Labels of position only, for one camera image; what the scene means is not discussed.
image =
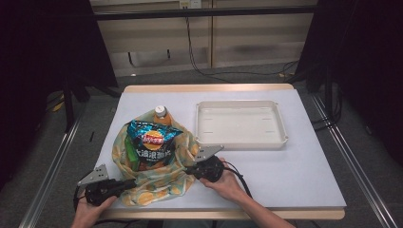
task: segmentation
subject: white plastic tray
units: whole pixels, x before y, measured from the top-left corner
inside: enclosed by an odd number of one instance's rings
[[[279,149],[288,140],[273,101],[214,101],[196,105],[196,139],[225,150]]]

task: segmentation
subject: black handheld controller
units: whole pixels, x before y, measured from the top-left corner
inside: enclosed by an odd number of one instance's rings
[[[211,182],[220,179],[224,165],[217,156],[212,156],[206,161],[200,161],[194,166],[186,167],[185,173],[194,175],[195,178],[205,178]]]
[[[94,206],[99,206],[106,199],[112,196],[119,197],[124,190],[136,186],[134,179],[125,181],[111,179],[94,182],[86,186],[86,201]]]

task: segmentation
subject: hand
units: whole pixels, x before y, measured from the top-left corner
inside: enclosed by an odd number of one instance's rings
[[[220,158],[220,160],[224,162],[223,164],[225,167],[228,167],[224,158]],[[201,178],[200,182],[204,184],[205,187],[214,189],[226,200],[234,201],[240,196],[246,195],[246,193],[240,188],[240,184],[238,183],[235,174],[228,170],[224,170],[221,178],[216,182],[210,182],[204,178]]]
[[[113,196],[105,200],[100,206],[94,206],[86,202],[84,192],[80,196],[77,205],[76,215],[71,228],[87,228],[92,227],[98,217],[117,199]]]

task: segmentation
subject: orange label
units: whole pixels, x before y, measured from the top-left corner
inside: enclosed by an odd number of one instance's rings
[[[143,135],[143,145],[149,150],[158,150],[163,145],[163,135],[155,130],[150,130]]]

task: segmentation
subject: gray carpet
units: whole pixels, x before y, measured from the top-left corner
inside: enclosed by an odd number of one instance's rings
[[[283,65],[270,66],[237,66],[213,71],[237,72],[278,72]],[[118,78],[119,88],[123,91],[128,85],[155,84],[214,84],[214,83],[281,83],[282,78],[275,75],[251,75],[247,73],[218,74],[220,80],[210,76],[202,76],[193,70],[170,72],[136,77]],[[307,93],[304,82],[294,84],[311,120],[319,119],[317,110]],[[74,141],[68,150],[58,179],[52,186],[48,200],[41,213],[36,227],[67,227],[70,225],[74,210],[72,196],[75,185],[85,172],[93,168],[98,159],[109,125],[112,122],[118,99],[111,98],[96,89],[89,88],[90,101],[85,105],[85,113],[78,127]],[[83,104],[75,103],[79,111]],[[365,123],[344,101],[342,116],[337,126],[345,136],[368,178],[373,183],[381,198],[389,206],[398,224],[403,225],[403,168],[394,162],[376,137],[365,131]],[[32,198],[40,186],[42,178],[48,171],[51,161],[66,127],[65,112],[48,112],[38,131],[31,153],[23,161],[23,165],[14,179],[6,184],[0,192],[0,227],[17,227],[29,208]],[[346,216],[342,220],[320,220],[320,227],[381,227],[370,203],[365,198],[353,176],[350,167],[341,156],[328,130],[317,132],[323,151],[335,174],[336,181],[347,202]],[[291,221],[297,227],[315,227],[306,220]],[[145,227],[146,221],[132,224],[130,227]],[[104,224],[100,227],[124,227],[122,224]]]

